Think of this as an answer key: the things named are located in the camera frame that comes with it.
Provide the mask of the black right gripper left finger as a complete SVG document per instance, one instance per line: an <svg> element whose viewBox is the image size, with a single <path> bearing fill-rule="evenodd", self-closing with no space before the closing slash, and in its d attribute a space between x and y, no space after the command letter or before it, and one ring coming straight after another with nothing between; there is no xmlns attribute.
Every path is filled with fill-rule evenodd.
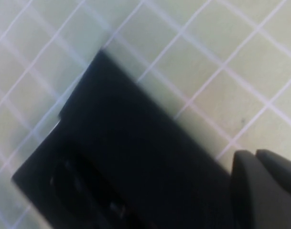
<svg viewBox="0 0 291 229"><path fill-rule="evenodd" d="M291 229L291 194L247 150L233 157L230 182L233 212L241 229Z"/></svg>

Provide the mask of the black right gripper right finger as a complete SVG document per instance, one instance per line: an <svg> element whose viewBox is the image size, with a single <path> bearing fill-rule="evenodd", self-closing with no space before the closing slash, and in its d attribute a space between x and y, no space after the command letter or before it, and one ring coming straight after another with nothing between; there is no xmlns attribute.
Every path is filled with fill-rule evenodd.
<svg viewBox="0 0 291 229"><path fill-rule="evenodd" d="M266 149L257 150L256 158L275 181L291 194L291 161Z"/></svg>

